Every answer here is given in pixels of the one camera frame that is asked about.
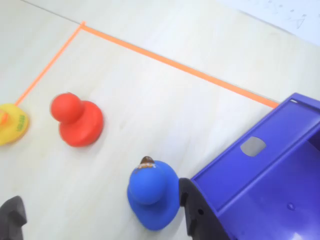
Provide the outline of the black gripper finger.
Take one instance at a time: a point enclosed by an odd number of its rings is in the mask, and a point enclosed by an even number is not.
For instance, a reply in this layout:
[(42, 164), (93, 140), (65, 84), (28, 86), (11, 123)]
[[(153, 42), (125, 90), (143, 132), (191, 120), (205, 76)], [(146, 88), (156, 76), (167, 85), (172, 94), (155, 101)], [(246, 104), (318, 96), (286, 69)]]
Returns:
[(22, 227), (27, 223), (24, 202), (20, 196), (8, 199), (0, 207), (0, 240), (23, 240)]
[(200, 190), (188, 178), (179, 179), (179, 204), (184, 208), (187, 235), (193, 240), (229, 239)]

